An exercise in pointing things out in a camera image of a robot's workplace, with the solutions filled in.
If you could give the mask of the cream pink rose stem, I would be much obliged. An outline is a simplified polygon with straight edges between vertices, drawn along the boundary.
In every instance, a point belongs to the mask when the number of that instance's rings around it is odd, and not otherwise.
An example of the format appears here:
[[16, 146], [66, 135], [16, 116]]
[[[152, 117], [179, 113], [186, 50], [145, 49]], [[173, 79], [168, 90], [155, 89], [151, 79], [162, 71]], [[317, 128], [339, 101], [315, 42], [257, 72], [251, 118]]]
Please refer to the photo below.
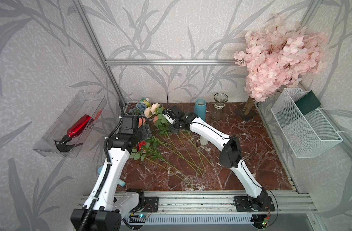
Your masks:
[[190, 145], [182, 141], [178, 133], [173, 133], [169, 129], [169, 123], [162, 114], [165, 109], [162, 104], [155, 103], [145, 110], [146, 124], [150, 126], [153, 134], [147, 142], [156, 147], [163, 157], [190, 180], [193, 177], [203, 176], [206, 169], [203, 169], [199, 157], [189, 151]]

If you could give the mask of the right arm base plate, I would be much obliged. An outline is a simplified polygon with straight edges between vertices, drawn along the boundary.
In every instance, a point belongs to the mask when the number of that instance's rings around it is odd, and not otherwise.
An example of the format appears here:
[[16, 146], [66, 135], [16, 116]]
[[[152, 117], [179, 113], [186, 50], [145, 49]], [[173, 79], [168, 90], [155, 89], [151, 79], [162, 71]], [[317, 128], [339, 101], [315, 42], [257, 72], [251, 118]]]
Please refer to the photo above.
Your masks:
[[235, 196], [232, 204], [235, 206], [237, 212], [273, 212], [276, 211], [275, 203], [271, 197], [265, 198], [264, 202], [259, 202], [248, 196]]

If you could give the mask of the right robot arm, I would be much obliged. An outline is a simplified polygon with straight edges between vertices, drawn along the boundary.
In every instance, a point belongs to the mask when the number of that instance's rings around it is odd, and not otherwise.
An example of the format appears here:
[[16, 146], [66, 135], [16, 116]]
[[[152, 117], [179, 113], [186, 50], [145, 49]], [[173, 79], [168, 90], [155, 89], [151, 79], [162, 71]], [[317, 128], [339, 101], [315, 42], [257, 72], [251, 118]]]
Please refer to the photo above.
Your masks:
[[162, 114], [174, 131], [188, 130], [211, 142], [221, 152], [219, 156], [221, 165], [230, 169], [243, 185], [251, 209], [259, 211], [265, 207], [268, 193], [245, 164], [237, 136], [229, 136], [220, 132], [194, 112], [184, 113], [177, 106], [164, 110]]

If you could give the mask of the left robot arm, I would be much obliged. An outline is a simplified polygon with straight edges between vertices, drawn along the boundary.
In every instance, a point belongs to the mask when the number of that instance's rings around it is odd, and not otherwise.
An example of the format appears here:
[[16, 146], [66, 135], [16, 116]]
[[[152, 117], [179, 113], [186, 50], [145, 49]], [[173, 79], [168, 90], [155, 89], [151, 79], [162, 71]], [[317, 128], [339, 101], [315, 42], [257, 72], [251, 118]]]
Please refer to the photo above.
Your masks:
[[118, 231], [125, 216], [145, 207], [142, 190], [127, 190], [120, 199], [115, 192], [123, 168], [132, 150], [149, 138], [138, 125], [139, 116], [125, 115], [121, 123], [104, 139], [105, 162], [97, 182], [81, 209], [74, 209], [71, 223], [77, 231]]

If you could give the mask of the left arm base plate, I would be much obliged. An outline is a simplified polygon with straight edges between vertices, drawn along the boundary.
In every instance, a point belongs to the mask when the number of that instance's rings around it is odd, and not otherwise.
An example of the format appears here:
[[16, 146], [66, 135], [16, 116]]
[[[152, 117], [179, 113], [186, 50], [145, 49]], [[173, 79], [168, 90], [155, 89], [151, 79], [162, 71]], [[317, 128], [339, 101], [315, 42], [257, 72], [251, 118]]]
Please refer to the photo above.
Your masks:
[[139, 205], [135, 208], [136, 212], [154, 213], [158, 212], [159, 197], [140, 198]]

